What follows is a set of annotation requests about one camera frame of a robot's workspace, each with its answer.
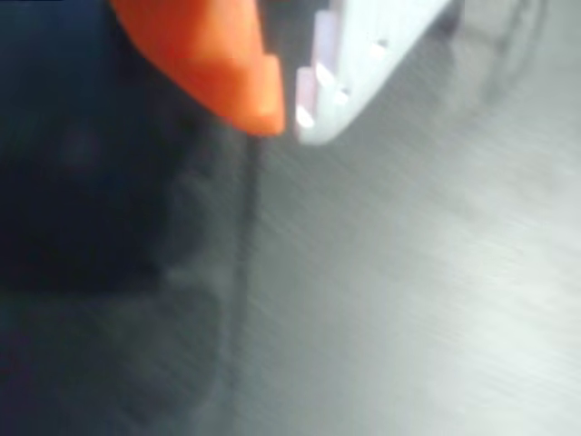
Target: gray metal floor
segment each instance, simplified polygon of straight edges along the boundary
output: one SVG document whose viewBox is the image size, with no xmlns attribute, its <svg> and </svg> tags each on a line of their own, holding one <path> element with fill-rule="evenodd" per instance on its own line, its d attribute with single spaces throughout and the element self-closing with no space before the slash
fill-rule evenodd
<svg viewBox="0 0 581 436">
<path fill-rule="evenodd" d="M 237 434 L 581 433 L 581 3 L 504 53 L 516 4 L 468 0 L 333 146 L 270 145 Z"/>
</svg>

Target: white plastic casing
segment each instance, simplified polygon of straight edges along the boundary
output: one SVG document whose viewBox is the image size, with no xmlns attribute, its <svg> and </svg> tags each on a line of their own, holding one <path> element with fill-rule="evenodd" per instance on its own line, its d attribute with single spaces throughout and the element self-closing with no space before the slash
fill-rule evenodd
<svg viewBox="0 0 581 436">
<path fill-rule="evenodd" d="M 311 66 L 297 75 L 296 134 L 325 144 L 392 76 L 450 0 L 330 0 L 318 12 Z"/>
</svg>

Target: orange tip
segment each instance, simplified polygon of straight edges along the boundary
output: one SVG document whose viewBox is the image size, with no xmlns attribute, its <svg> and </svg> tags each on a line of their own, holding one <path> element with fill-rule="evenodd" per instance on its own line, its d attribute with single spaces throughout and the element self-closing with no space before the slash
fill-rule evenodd
<svg viewBox="0 0 581 436">
<path fill-rule="evenodd" d="M 284 130 L 281 65 L 264 53 L 255 0 L 110 0 L 135 47 L 236 128 Z"/>
</svg>

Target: small hole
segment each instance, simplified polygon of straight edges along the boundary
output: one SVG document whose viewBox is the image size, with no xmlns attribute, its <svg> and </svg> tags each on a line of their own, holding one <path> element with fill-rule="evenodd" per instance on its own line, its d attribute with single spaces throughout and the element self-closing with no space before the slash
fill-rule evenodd
<svg viewBox="0 0 581 436">
<path fill-rule="evenodd" d="M 347 104 L 349 102 L 350 97 L 351 97 L 351 92 L 349 89 L 347 89 L 347 88 L 340 89 L 335 94 L 335 104 L 339 105 L 339 106 L 344 106 L 345 104 Z"/>
<path fill-rule="evenodd" d="M 379 39 L 373 46 L 371 47 L 371 54 L 373 57 L 377 59 L 381 59 L 385 56 L 386 52 L 388 51 L 389 42 L 387 39 Z"/>
</svg>

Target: stainless steel surface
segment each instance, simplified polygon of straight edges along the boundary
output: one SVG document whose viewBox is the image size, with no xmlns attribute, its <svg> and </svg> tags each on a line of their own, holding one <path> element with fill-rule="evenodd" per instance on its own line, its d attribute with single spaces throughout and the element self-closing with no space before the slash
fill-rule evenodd
<svg viewBox="0 0 581 436">
<path fill-rule="evenodd" d="M 325 2 L 263 2 L 286 74 Z M 246 270 L 240 138 L 208 139 L 230 151 L 172 190 L 161 280 L 3 294 L 0 433 L 579 434 L 579 14 L 469 0 L 332 147 L 268 144 Z"/>
<path fill-rule="evenodd" d="M 332 147 L 271 145 L 237 434 L 581 432 L 581 4 L 526 3 L 537 35 L 468 1 Z"/>
</svg>

